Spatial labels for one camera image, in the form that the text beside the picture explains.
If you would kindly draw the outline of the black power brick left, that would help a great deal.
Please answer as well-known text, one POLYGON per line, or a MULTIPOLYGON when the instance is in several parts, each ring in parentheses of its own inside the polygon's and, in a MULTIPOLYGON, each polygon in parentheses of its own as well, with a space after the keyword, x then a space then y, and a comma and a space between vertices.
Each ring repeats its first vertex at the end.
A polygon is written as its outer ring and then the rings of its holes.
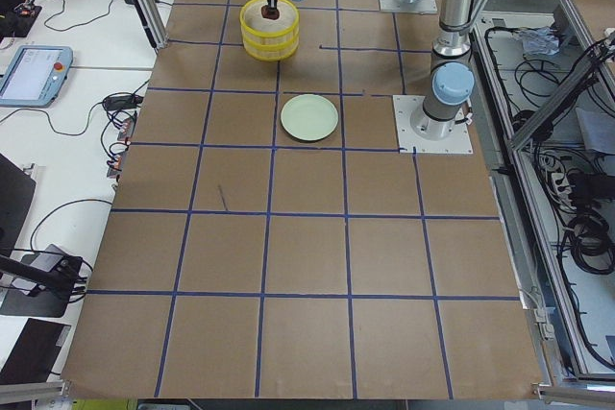
POLYGON ((136 109, 141 105, 143 97, 133 94, 111 95, 103 100, 103 107, 107 111, 136 109))

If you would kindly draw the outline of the left side teach pendant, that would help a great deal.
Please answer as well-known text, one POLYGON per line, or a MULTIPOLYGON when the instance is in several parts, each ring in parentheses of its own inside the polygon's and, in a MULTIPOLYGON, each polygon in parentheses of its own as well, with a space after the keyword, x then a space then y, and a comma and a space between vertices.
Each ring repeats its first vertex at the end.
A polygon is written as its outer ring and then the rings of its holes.
POLYGON ((58 97, 72 61, 69 47, 21 45, 1 79, 1 106, 49 107, 58 97))

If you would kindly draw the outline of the white top steamer cloth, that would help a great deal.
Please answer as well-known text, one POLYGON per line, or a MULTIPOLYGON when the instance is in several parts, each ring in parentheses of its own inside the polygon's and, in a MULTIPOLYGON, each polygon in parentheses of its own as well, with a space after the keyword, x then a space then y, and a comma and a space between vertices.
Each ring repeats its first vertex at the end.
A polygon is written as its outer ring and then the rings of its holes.
POLYGON ((255 30, 265 33, 276 33, 284 31, 292 26, 296 19, 293 7, 279 2, 278 3, 278 18, 271 19, 262 15, 262 8, 267 7, 267 3, 263 0, 256 0, 250 6, 244 9, 243 17, 245 24, 255 30))

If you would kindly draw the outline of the light green plate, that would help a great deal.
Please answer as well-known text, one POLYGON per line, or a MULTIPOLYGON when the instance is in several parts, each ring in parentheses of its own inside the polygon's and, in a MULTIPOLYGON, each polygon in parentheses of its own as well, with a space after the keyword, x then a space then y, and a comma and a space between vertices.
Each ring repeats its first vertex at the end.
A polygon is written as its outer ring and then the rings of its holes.
POLYGON ((288 100, 281 112, 284 130, 306 142, 318 141, 334 132, 339 121, 335 105, 316 94, 297 95, 288 100))

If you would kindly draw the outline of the yellow steamer layer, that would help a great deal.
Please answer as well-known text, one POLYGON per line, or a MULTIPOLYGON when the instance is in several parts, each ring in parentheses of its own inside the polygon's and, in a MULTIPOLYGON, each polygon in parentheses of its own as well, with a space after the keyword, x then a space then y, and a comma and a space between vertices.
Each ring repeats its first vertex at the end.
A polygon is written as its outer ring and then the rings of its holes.
POLYGON ((252 58, 261 61, 286 60, 296 52, 298 46, 298 38, 275 44, 260 44, 248 38, 243 40, 243 47, 246 53, 252 58))
POLYGON ((278 0, 278 3, 282 2, 282 3, 288 4, 292 6, 293 10, 295 11, 296 19, 290 28, 284 31, 276 32, 276 33, 265 33, 265 32, 255 31, 249 28, 244 22, 243 13, 244 13, 245 7, 250 6, 251 4, 255 3, 255 1, 256 0, 250 0, 246 2, 244 6, 241 8, 241 11, 239 14, 239 22, 240 22, 242 36, 244 39, 248 38, 260 44, 275 44, 275 43, 285 42, 285 41, 294 39, 299 34, 299 11, 293 3, 287 0, 278 0))

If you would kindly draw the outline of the crumpled white cloth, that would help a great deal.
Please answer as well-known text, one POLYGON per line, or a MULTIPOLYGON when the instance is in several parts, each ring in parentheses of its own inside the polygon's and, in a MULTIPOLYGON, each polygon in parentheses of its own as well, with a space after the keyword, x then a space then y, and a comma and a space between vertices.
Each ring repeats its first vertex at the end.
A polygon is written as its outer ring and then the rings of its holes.
POLYGON ((559 38, 550 27, 523 29, 517 33, 523 50, 529 55, 553 56, 559 52, 559 38))

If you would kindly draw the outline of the yellow top steamer layer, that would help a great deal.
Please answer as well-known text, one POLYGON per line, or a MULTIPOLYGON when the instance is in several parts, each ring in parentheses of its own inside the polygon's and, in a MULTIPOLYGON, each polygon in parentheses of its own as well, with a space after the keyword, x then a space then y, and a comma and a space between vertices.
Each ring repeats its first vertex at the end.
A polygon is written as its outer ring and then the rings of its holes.
POLYGON ((256 0, 250 0, 246 2, 244 6, 241 8, 241 11, 239 14, 239 22, 240 22, 242 36, 244 39, 248 38, 260 44, 275 44, 275 43, 285 42, 285 41, 294 39, 299 34, 299 11, 293 3, 287 0, 278 0, 278 3, 282 2, 282 3, 288 4, 292 6, 293 10, 295 11, 296 19, 290 28, 284 31, 276 32, 276 33, 265 33, 265 32, 255 31, 249 28, 244 22, 243 13, 244 13, 245 7, 250 6, 251 4, 255 3, 255 1, 256 0))

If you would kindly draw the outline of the brown bun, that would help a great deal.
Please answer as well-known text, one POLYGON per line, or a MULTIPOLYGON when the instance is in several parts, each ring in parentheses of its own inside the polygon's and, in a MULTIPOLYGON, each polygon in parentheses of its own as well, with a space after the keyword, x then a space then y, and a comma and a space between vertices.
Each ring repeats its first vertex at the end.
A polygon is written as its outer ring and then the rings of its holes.
POLYGON ((268 20, 278 20, 280 17, 280 11, 278 8, 263 5, 260 9, 261 16, 268 20))

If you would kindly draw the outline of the yellow bottom steamer layer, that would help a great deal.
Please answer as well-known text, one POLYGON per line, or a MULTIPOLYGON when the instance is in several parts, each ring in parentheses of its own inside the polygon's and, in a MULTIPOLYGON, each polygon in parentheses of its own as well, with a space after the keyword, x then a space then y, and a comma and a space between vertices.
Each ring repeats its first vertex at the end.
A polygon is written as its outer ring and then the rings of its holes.
POLYGON ((296 52, 298 46, 298 38, 275 44, 260 44, 248 38, 243 40, 243 47, 246 53, 252 58, 261 61, 286 60, 296 52))

